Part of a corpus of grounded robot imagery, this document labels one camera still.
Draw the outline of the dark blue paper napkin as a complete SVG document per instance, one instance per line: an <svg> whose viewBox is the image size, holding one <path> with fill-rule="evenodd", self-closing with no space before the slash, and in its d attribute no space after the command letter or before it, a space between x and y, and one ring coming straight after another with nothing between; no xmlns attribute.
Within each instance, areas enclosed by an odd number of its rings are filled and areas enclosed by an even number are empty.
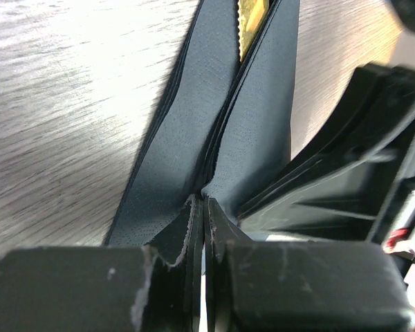
<svg viewBox="0 0 415 332"><path fill-rule="evenodd" d="M106 236L140 246L189 197L231 221L291 158L298 1L274 1L244 62L236 1L201 1Z"/></svg>

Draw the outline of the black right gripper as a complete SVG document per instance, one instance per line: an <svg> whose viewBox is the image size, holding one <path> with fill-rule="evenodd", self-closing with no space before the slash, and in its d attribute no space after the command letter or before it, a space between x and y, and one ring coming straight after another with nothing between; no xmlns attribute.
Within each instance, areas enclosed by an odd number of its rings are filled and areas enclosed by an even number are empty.
<svg viewBox="0 0 415 332"><path fill-rule="evenodd" d="M382 243L401 275L415 252L415 1L391 1L405 31L395 67L357 68L313 139L238 211L244 232Z"/></svg>

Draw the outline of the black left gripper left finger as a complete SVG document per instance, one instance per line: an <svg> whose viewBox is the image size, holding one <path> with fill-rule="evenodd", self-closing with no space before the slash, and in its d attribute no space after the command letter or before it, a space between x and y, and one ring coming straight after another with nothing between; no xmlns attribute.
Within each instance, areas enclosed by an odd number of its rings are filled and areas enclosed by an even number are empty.
<svg viewBox="0 0 415 332"><path fill-rule="evenodd" d="M148 244L39 247L0 258L0 331L197 331L203 203Z"/></svg>

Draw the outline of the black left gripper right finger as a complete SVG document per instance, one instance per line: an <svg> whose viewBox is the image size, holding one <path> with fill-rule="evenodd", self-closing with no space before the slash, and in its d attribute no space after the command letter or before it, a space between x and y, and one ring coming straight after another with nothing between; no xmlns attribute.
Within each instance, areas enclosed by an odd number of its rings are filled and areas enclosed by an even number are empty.
<svg viewBox="0 0 415 332"><path fill-rule="evenodd" d="M394 260L352 241L254 241L204 202L209 331L411 331Z"/></svg>

